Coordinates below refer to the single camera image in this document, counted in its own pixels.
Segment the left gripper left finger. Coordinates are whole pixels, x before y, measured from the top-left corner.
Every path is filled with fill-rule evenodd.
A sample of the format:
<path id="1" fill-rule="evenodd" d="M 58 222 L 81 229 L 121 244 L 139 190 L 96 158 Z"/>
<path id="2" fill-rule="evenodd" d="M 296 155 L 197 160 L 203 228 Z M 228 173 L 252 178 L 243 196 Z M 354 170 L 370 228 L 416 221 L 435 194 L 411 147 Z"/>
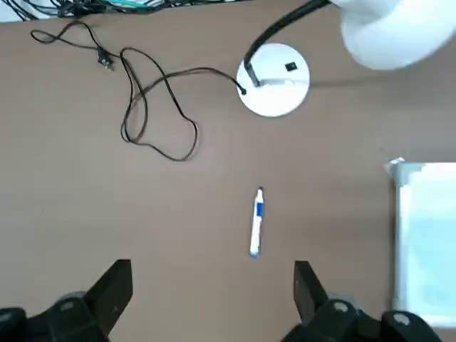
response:
<path id="1" fill-rule="evenodd" d="M 131 260 L 118 259 L 87 291 L 66 294 L 27 316 L 18 306 L 1 309 L 2 341 L 109 341 L 133 297 Z"/>

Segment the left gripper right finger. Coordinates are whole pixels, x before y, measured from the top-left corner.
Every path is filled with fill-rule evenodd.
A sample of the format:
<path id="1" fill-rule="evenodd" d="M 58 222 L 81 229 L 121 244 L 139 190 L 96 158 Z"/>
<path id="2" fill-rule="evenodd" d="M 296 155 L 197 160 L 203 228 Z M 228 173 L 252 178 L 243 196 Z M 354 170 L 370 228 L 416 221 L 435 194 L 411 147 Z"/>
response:
<path id="1" fill-rule="evenodd" d="M 294 262 L 294 302 L 301 323 L 284 341 L 440 341 L 419 316 L 386 311 L 373 318 L 349 301 L 331 298 L 308 261 Z"/>

